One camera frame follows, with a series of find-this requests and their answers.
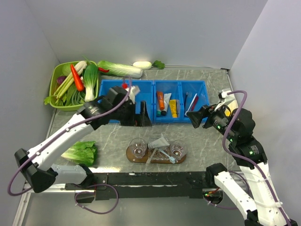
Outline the clear plastic cup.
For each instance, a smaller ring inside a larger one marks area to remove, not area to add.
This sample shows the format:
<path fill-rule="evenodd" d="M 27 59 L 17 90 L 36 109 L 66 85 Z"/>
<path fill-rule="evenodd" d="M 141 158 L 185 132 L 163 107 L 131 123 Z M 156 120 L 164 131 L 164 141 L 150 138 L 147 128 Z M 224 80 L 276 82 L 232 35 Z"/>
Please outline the clear plastic cup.
<path fill-rule="evenodd" d="M 181 160 L 187 153 L 187 145 L 182 140 L 175 140 L 170 145 L 170 154 L 176 160 Z"/>
<path fill-rule="evenodd" d="M 130 142 L 129 148 L 135 158 L 142 158 L 146 153 L 147 143 L 143 138 L 137 137 Z"/>

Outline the white toothpaste tube blue cap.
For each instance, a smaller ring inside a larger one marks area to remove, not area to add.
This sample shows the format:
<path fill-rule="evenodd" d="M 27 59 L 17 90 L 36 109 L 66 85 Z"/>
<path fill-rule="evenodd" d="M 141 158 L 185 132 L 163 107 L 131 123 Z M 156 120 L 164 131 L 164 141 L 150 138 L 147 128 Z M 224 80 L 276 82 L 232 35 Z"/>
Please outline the white toothpaste tube blue cap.
<path fill-rule="evenodd" d="M 161 137 L 157 140 L 154 140 L 150 143 L 148 143 L 148 148 L 149 149 L 154 149 L 154 148 L 161 148 L 161 147 L 165 147 L 165 146 L 169 146 L 169 142 L 167 141 L 166 138 Z"/>

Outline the white red toothpaste tube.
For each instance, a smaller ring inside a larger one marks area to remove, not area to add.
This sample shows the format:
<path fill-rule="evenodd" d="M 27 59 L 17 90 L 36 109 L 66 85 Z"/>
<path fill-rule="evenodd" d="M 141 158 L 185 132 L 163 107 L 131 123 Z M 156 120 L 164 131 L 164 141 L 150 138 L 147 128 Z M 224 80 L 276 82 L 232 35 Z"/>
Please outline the white red toothpaste tube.
<path fill-rule="evenodd" d="M 161 136 L 159 139 L 154 141 L 155 148 L 161 148 L 169 145 L 170 145 L 169 141 L 164 136 Z"/>

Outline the clear square organizer tray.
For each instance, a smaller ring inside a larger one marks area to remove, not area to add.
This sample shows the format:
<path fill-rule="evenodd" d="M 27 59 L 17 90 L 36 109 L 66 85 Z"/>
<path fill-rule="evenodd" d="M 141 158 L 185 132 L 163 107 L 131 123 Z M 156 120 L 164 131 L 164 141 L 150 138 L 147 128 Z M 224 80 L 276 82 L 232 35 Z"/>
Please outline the clear square organizer tray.
<path fill-rule="evenodd" d="M 157 148 L 157 151 L 155 153 L 155 155 L 153 156 L 151 162 L 154 162 L 154 161 L 169 161 L 169 159 L 163 155 L 159 149 L 167 152 L 167 154 L 170 155 L 170 145 L 169 146 L 165 146 L 165 147 L 161 147 L 161 148 Z M 151 156 L 152 152 L 153 152 L 154 149 L 149 149 L 148 148 L 148 157 Z"/>

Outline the grey toothbrush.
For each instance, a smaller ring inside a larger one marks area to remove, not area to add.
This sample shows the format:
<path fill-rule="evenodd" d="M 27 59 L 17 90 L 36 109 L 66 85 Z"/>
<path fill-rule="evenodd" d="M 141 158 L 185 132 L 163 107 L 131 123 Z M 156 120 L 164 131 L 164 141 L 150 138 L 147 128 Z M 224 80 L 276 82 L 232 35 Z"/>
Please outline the grey toothbrush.
<path fill-rule="evenodd" d="M 148 159 L 147 159 L 147 161 L 146 161 L 146 165 L 148 165 L 148 164 L 151 163 L 151 160 L 152 160 L 153 156 L 155 155 L 156 151 L 157 151 L 157 148 L 154 148 L 151 156 L 149 156 Z"/>

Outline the white blue toothbrush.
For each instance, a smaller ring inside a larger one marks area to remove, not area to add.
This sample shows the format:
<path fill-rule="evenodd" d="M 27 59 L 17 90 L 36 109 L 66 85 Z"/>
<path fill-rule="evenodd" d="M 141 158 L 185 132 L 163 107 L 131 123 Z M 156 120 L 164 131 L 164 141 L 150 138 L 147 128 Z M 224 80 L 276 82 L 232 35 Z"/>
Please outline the white blue toothbrush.
<path fill-rule="evenodd" d="M 165 152 L 165 151 L 163 151 L 163 150 L 161 150 L 161 149 L 159 149 L 159 151 L 160 151 L 163 155 L 165 155 L 165 156 L 169 159 L 169 161 L 170 161 L 172 164 L 175 164 L 175 163 L 176 163 L 175 158 L 172 157 L 172 156 L 170 156 L 169 154 L 167 154 L 167 152 Z"/>

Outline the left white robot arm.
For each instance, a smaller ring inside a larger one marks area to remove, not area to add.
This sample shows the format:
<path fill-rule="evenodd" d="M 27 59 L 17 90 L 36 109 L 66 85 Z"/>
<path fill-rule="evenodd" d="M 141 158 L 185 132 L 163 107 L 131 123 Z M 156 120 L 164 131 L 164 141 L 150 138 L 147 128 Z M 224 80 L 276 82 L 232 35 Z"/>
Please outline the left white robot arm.
<path fill-rule="evenodd" d="M 22 173 L 31 189 L 41 193 L 55 184 L 76 184 L 88 189 L 94 181 L 94 174 L 82 163 L 76 166 L 56 165 L 55 161 L 84 136 L 106 125 L 110 120 L 119 121 L 122 126 L 151 126 L 146 103 L 141 101 L 140 113 L 135 112 L 135 96 L 138 86 L 114 86 L 105 96 L 86 102 L 56 133 L 41 144 L 15 152 L 18 171 Z"/>

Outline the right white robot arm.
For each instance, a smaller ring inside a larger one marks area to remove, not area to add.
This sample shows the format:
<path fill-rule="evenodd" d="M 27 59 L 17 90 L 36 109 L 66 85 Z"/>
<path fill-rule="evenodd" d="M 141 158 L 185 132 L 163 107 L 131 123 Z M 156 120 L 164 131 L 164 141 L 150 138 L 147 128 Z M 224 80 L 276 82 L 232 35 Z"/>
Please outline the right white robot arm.
<path fill-rule="evenodd" d="M 255 122 L 249 110 L 238 107 L 230 116 L 225 108 L 204 105 L 197 112 L 188 112 L 194 128 L 206 119 L 203 128 L 215 128 L 223 135 L 222 146 L 231 154 L 249 185 L 244 191 L 221 163 L 206 169 L 209 187 L 221 188 L 242 214 L 246 226 L 296 226 L 285 213 L 273 186 L 267 156 L 261 143 L 253 136 Z"/>

